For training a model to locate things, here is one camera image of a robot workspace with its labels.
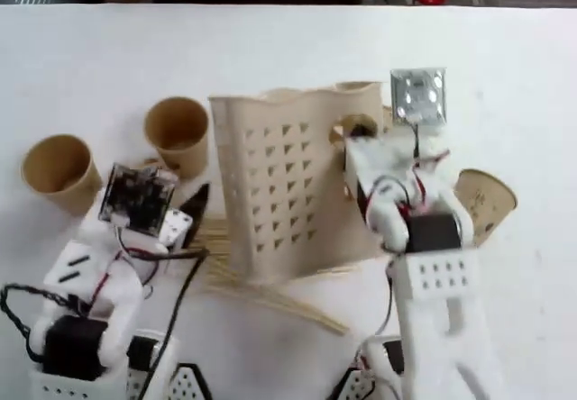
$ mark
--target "paper cup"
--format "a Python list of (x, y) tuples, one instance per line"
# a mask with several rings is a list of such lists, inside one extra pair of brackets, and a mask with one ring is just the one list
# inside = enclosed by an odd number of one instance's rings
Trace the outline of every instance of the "paper cup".
[(172, 97), (157, 103), (144, 121), (144, 135), (169, 168), (183, 179), (206, 167), (208, 114), (194, 100)]
[(477, 247), (517, 207), (515, 193), (508, 186), (494, 176), (472, 168), (461, 171), (455, 193), (472, 218)]
[(34, 193), (73, 215), (85, 214), (102, 186), (90, 149), (68, 134), (34, 145), (24, 158), (22, 177)]

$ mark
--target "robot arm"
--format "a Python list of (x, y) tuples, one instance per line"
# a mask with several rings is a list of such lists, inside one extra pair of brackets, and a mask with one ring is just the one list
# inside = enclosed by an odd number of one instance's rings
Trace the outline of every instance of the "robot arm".
[[(479, 295), (472, 219), (434, 170), (415, 167), (410, 157), (387, 158), (387, 138), (346, 139), (344, 177), (367, 227), (397, 255), (390, 275), (405, 362), (402, 397), (451, 398), (451, 377), (460, 375), (475, 398), (505, 399)], [(447, 330), (436, 326), (439, 312), (448, 313)], [(391, 386), (400, 391), (382, 343), (373, 338), (366, 346), (386, 400), (394, 398)]]

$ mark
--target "white tabletop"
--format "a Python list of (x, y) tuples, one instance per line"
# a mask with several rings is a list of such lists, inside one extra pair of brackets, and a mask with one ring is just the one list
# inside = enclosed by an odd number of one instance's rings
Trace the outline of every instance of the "white tabletop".
[[(447, 67), (450, 169), (496, 174), (518, 209), (480, 250), (492, 338), (523, 398), (573, 398), (577, 214), (577, 11), (395, 7), (0, 6), (0, 280), (40, 283), (76, 223), (19, 178), (38, 139), (70, 132), (101, 172), (152, 154), (146, 110), (186, 95), (387, 80), (392, 68)], [(219, 182), (215, 162), (206, 176)], [(222, 199), (212, 209), (222, 209)], [(385, 311), (382, 263), (306, 280), (297, 295), (352, 328), (339, 338), (245, 303), (194, 293), (176, 334), (216, 399), (324, 398)], [(142, 327), (163, 329), (180, 280), (159, 286)], [(40, 303), (15, 296), (31, 322)], [(398, 329), (396, 323), (389, 331)], [(0, 398), (27, 398), (23, 340), (0, 318)]]

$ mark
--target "bamboo skewer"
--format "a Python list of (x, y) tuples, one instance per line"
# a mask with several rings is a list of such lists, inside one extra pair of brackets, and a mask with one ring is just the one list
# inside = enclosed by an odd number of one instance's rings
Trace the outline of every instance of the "bamboo skewer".
[[(208, 272), (204, 290), (221, 295), (246, 299), (287, 314), (309, 320), (339, 335), (346, 334), (348, 327), (324, 314), (313, 305), (303, 303), (284, 295), (274, 287), (249, 285), (228, 268), (230, 240), (226, 219), (207, 217), (198, 230), (197, 237), (189, 246), (190, 250), (206, 247), (210, 251), (207, 259)], [(338, 272), (348, 272), (351, 267), (340, 267)]]

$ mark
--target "black wire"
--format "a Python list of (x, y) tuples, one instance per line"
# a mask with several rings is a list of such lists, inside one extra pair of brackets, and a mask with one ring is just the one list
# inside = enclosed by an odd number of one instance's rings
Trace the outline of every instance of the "black wire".
[(122, 229), (119, 227), (116, 228), (116, 239), (125, 254), (128, 254), (133, 259), (146, 260), (149, 262), (161, 262), (163, 260), (192, 260), (198, 259), (204, 254), (203, 250), (191, 250), (177, 254), (150, 254), (148, 251), (138, 251), (137, 249), (129, 250), (124, 244)]
[(418, 125), (411, 125), (413, 133), (415, 134), (415, 148), (413, 149), (413, 159), (419, 159), (421, 157), (421, 149), (419, 147), (418, 141)]
[(172, 316), (170, 317), (169, 326), (166, 330), (166, 334), (164, 335), (164, 340), (162, 341), (162, 346), (160, 346), (159, 354), (157, 358), (154, 360), (154, 364), (152, 364), (151, 369), (148, 371), (146, 375), (146, 379), (144, 379), (144, 383), (142, 384), (141, 393), (138, 395), (138, 400), (143, 400), (144, 396), (146, 395), (146, 391), (148, 390), (149, 385), (151, 384), (152, 378), (154, 377), (154, 372), (158, 368), (160, 361), (162, 360), (162, 355), (164, 355), (164, 351), (169, 345), (170, 337), (172, 336), (172, 331), (174, 330), (174, 326), (177, 322), (177, 318), (179, 317), (179, 309), (180, 305), (182, 304), (182, 300), (184, 299), (184, 295), (187, 292), (188, 286), (192, 282), (193, 278), (198, 272), (198, 269), (205, 261), (206, 256), (208, 255), (208, 250), (201, 250), (203, 253), (202, 256), (198, 257), (197, 261), (195, 262), (194, 266), (188, 273), (187, 277), (182, 284), (182, 288), (180, 289), (179, 296), (177, 297), (176, 302), (174, 303), (174, 308), (172, 309)]
[(154, 267), (152, 268), (152, 271), (150, 273), (149, 276), (146, 277), (146, 279), (144, 281), (142, 281), (142, 285), (146, 286), (148, 285), (152, 279), (154, 278), (154, 276), (156, 276), (156, 273), (159, 272), (159, 265), (160, 262), (158, 262), (157, 260), (154, 261)]
[(361, 400), (366, 400), (367, 398), (369, 398), (371, 396), (371, 394), (375, 392), (375, 389), (377, 389), (377, 384), (373, 380), (372, 385), (371, 385), (371, 389), (369, 390), (369, 392), (367, 394), (365, 394), (363, 396), (363, 398)]
[(186, 253), (179, 254), (149, 254), (149, 253), (138, 253), (137, 251), (130, 251), (130, 255), (133, 259), (147, 260), (149, 262), (163, 261), (163, 260), (192, 260), (199, 259), (203, 257), (202, 250), (188, 251)]
[(402, 183), (402, 181), (400, 179), (398, 179), (397, 177), (393, 177), (392, 175), (379, 175), (374, 180), (374, 182), (372, 183), (372, 188), (371, 188), (371, 191), (369, 192), (369, 194), (371, 195), (377, 189), (377, 185), (386, 179), (393, 181), (394, 183), (396, 183), (397, 185), (399, 185), (402, 188), (403, 193), (405, 193), (405, 202), (410, 207), (411, 206), (411, 199), (408, 196), (407, 187), (405, 186), (405, 184)]
[(385, 315), (385, 320), (380, 324), (379, 329), (375, 331), (374, 335), (381, 335), (385, 332), (393, 312), (393, 280), (391, 277), (389, 277), (389, 275), (387, 275), (387, 283), (389, 284), (389, 303), (387, 305), (387, 314)]
[(390, 381), (388, 381), (387, 379), (385, 379), (384, 377), (377, 377), (377, 381), (381, 382), (381, 384), (385, 384), (387, 386), (388, 389), (390, 389), (390, 391), (393, 393), (393, 395), (395, 396), (395, 400), (400, 400), (400, 395), (398, 395), (397, 390), (395, 389), (395, 387), (393, 386), (393, 384), (390, 383)]
[(16, 314), (10, 309), (10, 306), (8, 305), (8, 294), (11, 290), (26, 292), (30, 295), (40, 295), (44, 297), (44, 299), (51, 300), (56, 303), (56, 305), (67, 308), (75, 314), (82, 316), (81, 312), (77, 309), (78, 302), (74, 302), (70, 298), (54, 294), (48, 290), (39, 289), (34, 286), (19, 285), (16, 283), (4, 285), (2, 290), (0, 290), (0, 310), (2, 310), (2, 312), (8, 316), (8, 319), (12, 321), (16, 329), (26, 340), (26, 352), (28, 353), (30, 359), (34, 362), (42, 363), (42, 356), (35, 353), (30, 347), (30, 327), (24, 324), (24, 322), (22, 322), (22, 320), (16, 316)]

